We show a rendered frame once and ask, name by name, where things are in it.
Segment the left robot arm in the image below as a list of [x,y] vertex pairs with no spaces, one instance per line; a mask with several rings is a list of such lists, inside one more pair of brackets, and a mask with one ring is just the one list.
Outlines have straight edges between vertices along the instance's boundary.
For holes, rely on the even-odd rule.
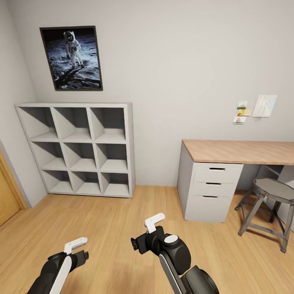
[[27,294],[60,294],[69,272],[89,259],[89,253],[84,250],[73,254],[74,249],[87,243],[87,238],[81,237],[65,244],[64,252],[50,256]]

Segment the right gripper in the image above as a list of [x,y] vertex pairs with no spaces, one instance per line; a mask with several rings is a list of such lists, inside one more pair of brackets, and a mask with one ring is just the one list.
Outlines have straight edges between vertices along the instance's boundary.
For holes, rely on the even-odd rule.
[[140,254],[144,254],[151,250],[155,254],[153,250],[153,241],[160,234],[164,235],[163,227],[157,226],[156,231],[152,233],[144,233],[141,236],[138,236],[136,239],[131,238],[134,250],[138,249]]

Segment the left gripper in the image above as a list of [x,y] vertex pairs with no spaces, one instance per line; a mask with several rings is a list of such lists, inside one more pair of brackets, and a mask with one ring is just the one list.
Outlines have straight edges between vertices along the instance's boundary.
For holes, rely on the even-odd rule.
[[89,259],[89,253],[84,252],[84,250],[79,251],[75,254],[69,254],[69,256],[72,258],[72,261],[73,261],[70,272],[72,272],[74,269],[84,265],[86,260]]

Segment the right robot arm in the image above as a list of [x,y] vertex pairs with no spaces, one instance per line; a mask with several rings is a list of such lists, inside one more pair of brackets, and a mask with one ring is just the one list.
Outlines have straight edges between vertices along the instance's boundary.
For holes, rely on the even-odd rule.
[[[155,224],[165,219],[163,213],[145,220],[146,233],[131,238],[134,250],[144,254],[151,250],[159,256],[162,268],[175,294],[220,294],[211,278],[197,265],[191,267],[191,254],[179,236],[164,234],[162,226]],[[185,273],[189,270],[187,273]],[[185,273],[185,274],[184,274]],[[183,275],[184,274],[184,275]],[[183,275],[181,278],[179,275]]]

